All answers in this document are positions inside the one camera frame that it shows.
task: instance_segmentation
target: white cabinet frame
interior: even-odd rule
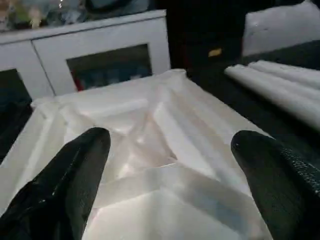
[[[0,45],[0,72],[16,69],[30,97],[54,96],[46,73],[30,41]]]

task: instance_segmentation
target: cabinet door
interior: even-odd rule
[[[37,39],[33,44],[57,95],[80,90],[79,82],[80,88],[88,89],[170,69],[164,17]],[[133,69],[142,75],[132,75]]]
[[[0,102],[54,96],[30,41],[0,45]]]

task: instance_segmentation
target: yellow label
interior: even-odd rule
[[[222,48],[217,48],[217,49],[211,50],[209,52],[209,58],[219,56],[219,55],[221,55],[221,53],[222,53]]]

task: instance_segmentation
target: white tube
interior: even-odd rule
[[[292,82],[292,81],[286,80],[281,77],[277,77],[277,76],[274,76],[274,75],[271,75],[271,74],[268,74],[265,72],[255,70],[250,67],[244,67],[244,69],[245,69],[244,71],[255,75],[257,78],[259,78],[262,81],[269,82],[273,86],[282,87],[295,95],[300,95],[302,97],[310,99],[311,101],[313,101],[317,104],[320,104],[320,91],[319,90],[301,85],[297,82]]]
[[[320,71],[263,60],[252,62],[248,66],[258,71],[320,90]]]
[[[252,69],[242,65],[228,67],[225,73],[320,131],[320,109],[314,101],[305,96],[297,95],[279,84],[271,84],[269,81],[261,79],[258,71],[254,73]]]

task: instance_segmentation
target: white roll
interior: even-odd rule
[[[249,64],[250,68],[269,73],[291,82],[320,90],[320,71],[303,67],[289,66],[268,61],[257,61]]]
[[[263,79],[263,73],[242,65],[228,67],[225,73],[320,131],[320,109],[315,101],[296,94],[281,84],[272,84]]]

